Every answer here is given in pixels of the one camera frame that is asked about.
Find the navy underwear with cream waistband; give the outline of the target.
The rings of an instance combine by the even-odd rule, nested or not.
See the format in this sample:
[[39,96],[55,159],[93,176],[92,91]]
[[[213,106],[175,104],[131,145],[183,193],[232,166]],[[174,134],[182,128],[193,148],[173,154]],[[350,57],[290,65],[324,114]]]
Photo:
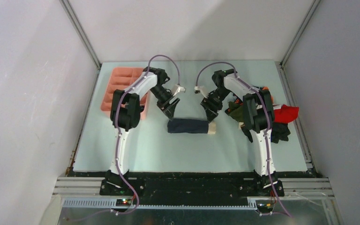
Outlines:
[[167,131],[170,134],[209,134],[216,133],[217,125],[207,120],[199,119],[180,119],[175,118],[168,121]]

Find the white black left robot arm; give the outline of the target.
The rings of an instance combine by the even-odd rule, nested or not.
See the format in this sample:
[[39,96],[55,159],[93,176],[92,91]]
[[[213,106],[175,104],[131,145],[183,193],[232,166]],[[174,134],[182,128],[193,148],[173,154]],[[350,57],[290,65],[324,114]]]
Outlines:
[[112,100],[111,121],[118,130],[115,144],[115,154],[109,170],[117,175],[128,171],[126,157],[126,142],[129,131],[138,126],[141,119],[140,100],[147,92],[157,99],[157,107],[170,120],[180,99],[163,85],[170,80],[164,69],[146,67],[142,75],[124,90],[115,90]]

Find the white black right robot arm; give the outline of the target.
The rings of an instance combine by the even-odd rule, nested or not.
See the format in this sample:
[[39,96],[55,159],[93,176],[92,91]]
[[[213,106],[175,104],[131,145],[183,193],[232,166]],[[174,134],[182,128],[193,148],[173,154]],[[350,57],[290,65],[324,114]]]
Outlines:
[[195,92],[201,93],[202,107],[208,122],[212,122],[223,108],[224,99],[233,93],[242,99],[242,118],[244,126],[250,131],[257,144],[254,171],[259,176],[270,176],[275,172],[271,150],[272,123],[275,118],[271,94],[268,90],[255,88],[236,75],[234,69],[214,72],[212,80],[216,89],[207,92],[203,86],[195,86]]

